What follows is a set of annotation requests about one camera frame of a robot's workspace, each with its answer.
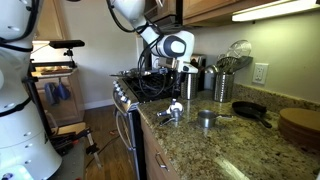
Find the under-cabinet light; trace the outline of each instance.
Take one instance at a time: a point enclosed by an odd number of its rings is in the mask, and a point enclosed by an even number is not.
[[[233,14],[232,21],[250,21],[319,8],[317,0],[281,0]]]

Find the utensil holder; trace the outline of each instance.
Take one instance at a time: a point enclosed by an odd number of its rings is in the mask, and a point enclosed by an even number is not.
[[[232,98],[235,73],[218,73],[213,78],[213,100],[217,102],[229,102]]]
[[[181,83],[181,97],[183,99],[194,99],[198,93],[198,74],[187,73],[184,82]]]

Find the oven handle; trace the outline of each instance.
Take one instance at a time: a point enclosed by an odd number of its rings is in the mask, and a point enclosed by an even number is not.
[[[123,109],[121,109],[121,107],[119,106],[119,104],[116,102],[116,97],[115,97],[116,94],[117,94],[116,91],[113,90],[113,93],[112,93],[113,103],[114,103],[114,105],[116,106],[116,108],[121,112],[121,114],[126,114],[126,112],[125,112]]]
[[[120,116],[120,114],[119,114],[120,112],[118,111],[117,112],[117,116],[116,116],[116,125],[117,125],[117,129],[118,129],[118,133],[119,133],[119,135],[120,135],[120,138],[122,139],[122,141],[123,141],[123,143],[124,143],[124,145],[127,147],[127,149],[129,150],[129,151],[132,151],[133,150],[133,147],[131,147],[131,146],[129,146],[129,144],[124,140],[124,136],[123,136],[123,134],[122,134],[122,131],[120,130],[120,125],[119,125],[119,116]]]

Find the gas stove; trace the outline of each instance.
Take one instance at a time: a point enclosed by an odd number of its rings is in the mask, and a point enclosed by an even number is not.
[[[139,103],[146,103],[172,96],[170,75],[151,74],[141,79],[134,77],[119,78],[114,81],[113,100],[116,105],[128,112],[136,110]]]

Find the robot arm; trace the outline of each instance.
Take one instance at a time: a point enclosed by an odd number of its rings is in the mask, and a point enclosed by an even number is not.
[[[194,35],[180,31],[171,35],[161,35],[154,25],[144,17],[145,1],[141,0],[107,0],[109,8],[115,8],[152,47],[152,54],[177,60],[175,70],[178,73],[197,73],[198,69],[190,64],[193,52]]]

